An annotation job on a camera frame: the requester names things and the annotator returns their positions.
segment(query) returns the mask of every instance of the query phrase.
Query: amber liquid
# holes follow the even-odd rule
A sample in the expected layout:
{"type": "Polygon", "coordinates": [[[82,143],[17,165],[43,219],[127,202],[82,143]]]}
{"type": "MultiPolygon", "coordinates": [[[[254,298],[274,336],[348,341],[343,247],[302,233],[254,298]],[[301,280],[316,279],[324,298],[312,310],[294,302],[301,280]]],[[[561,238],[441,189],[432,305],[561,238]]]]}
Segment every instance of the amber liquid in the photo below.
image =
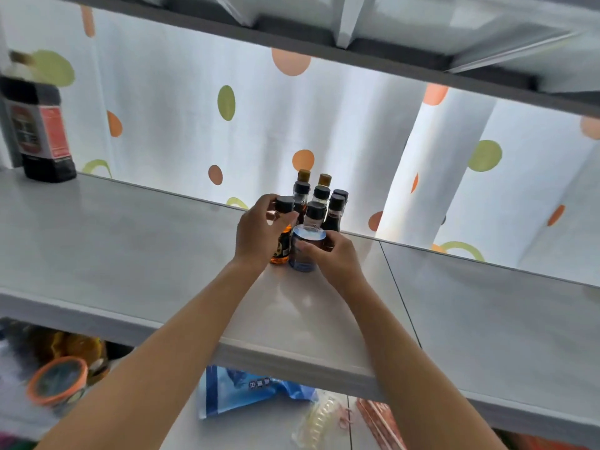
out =
{"type": "Polygon", "coordinates": [[[284,246],[284,247],[287,246],[287,256],[285,256],[285,257],[279,257],[279,256],[276,257],[276,256],[273,256],[273,257],[271,257],[271,263],[274,263],[276,265],[281,265],[281,264],[284,264],[284,263],[288,262],[288,259],[290,257],[290,243],[291,243],[291,234],[290,234],[290,232],[291,231],[292,231],[292,227],[291,226],[287,226],[286,229],[283,232],[281,232],[281,235],[279,235],[279,244],[282,245],[282,246],[284,246]],[[285,237],[287,237],[287,245],[282,242],[283,238],[285,238],[285,237]]]}

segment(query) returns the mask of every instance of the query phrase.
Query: bottle label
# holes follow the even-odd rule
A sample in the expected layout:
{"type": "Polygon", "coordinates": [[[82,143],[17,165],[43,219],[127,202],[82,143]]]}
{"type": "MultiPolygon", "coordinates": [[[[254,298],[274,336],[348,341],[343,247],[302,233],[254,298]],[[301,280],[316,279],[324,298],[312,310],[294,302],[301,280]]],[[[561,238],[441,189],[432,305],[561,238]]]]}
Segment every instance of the bottle label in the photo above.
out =
{"type": "Polygon", "coordinates": [[[61,108],[6,101],[21,154],[59,159],[71,155],[61,108]]]}
{"type": "Polygon", "coordinates": [[[279,244],[273,254],[274,258],[283,258],[290,255],[290,232],[284,232],[279,235],[279,244]]]}

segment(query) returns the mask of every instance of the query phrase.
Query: forearm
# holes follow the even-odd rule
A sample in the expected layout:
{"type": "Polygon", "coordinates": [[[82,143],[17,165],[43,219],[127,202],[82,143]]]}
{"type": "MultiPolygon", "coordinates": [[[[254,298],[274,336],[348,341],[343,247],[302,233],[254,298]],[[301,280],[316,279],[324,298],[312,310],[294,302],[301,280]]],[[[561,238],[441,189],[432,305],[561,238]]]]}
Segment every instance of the forearm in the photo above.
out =
{"type": "Polygon", "coordinates": [[[157,450],[260,271],[229,263],[94,387],[39,450],[157,450]]]}
{"type": "Polygon", "coordinates": [[[409,449],[503,449],[458,389],[364,280],[343,296],[361,329],[380,387],[409,449]]]}

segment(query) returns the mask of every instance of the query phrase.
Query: small glass bottle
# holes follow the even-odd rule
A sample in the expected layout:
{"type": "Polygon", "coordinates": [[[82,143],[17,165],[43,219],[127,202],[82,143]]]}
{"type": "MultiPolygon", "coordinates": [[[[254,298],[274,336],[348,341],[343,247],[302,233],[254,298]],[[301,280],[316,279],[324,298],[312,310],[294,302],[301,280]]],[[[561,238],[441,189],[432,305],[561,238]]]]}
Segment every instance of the small glass bottle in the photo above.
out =
{"type": "Polygon", "coordinates": [[[312,202],[320,202],[323,205],[327,206],[327,200],[329,199],[330,192],[331,190],[326,186],[315,186],[314,192],[312,194],[312,202]]]}
{"type": "Polygon", "coordinates": [[[300,169],[298,171],[298,179],[299,182],[309,182],[310,181],[310,171],[307,169],[300,169]]]}
{"type": "Polygon", "coordinates": [[[327,207],[320,202],[309,202],[304,215],[304,227],[321,227],[327,207]]]}
{"type": "Polygon", "coordinates": [[[310,193],[310,185],[307,182],[296,181],[294,184],[294,211],[298,213],[297,223],[304,222],[304,210],[310,193]]]}
{"type": "MultiPolygon", "coordinates": [[[[282,214],[289,213],[294,209],[294,197],[293,196],[279,196],[275,199],[275,219],[279,219],[282,214]]],[[[292,231],[292,225],[287,226],[281,235],[279,235],[279,244],[277,245],[277,251],[271,257],[271,263],[282,264],[288,261],[290,255],[290,232],[292,231]]]]}
{"type": "Polygon", "coordinates": [[[327,175],[326,173],[321,173],[321,175],[319,175],[319,185],[328,187],[330,184],[331,184],[331,175],[327,175]]]}
{"type": "Polygon", "coordinates": [[[336,232],[340,231],[341,214],[345,204],[346,200],[344,199],[344,196],[339,194],[331,196],[331,199],[329,199],[327,218],[323,221],[323,224],[321,224],[321,229],[334,230],[336,232]]]}
{"type": "Polygon", "coordinates": [[[334,194],[339,194],[344,198],[344,208],[341,211],[341,214],[343,215],[344,210],[346,210],[346,204],[348,204],[348,191],[344,191],[343,189],[334,189],[331,195],[333,196],[334,194]]]}

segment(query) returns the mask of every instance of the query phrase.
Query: gold bottle cap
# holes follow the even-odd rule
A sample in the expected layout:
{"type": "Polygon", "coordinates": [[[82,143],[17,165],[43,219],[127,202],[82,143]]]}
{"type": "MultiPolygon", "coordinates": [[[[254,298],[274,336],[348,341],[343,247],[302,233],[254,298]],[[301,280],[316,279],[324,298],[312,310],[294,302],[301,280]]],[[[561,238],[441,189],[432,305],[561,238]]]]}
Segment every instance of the gold bottle cap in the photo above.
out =
{"type": "Polygon", "coordinates": [[[33,66],[35,64],[34,58],[23,52],[17,52],[16,50],[10,51],[10,60],[13,63],[21,63],[22,65],[33,66]]]}
{"type": "Polygon", "coordinates": [[[319,185],[329,186],[331,184],[331,175],[327,175],[326,173],[321,173],[319,175],[319,185]]]}
{"type": "Polygon", "coordinates": [[[298,181],[307,182],[310,180],[310,171],[306,169],[300,169],[298,171],[298,181]]]}

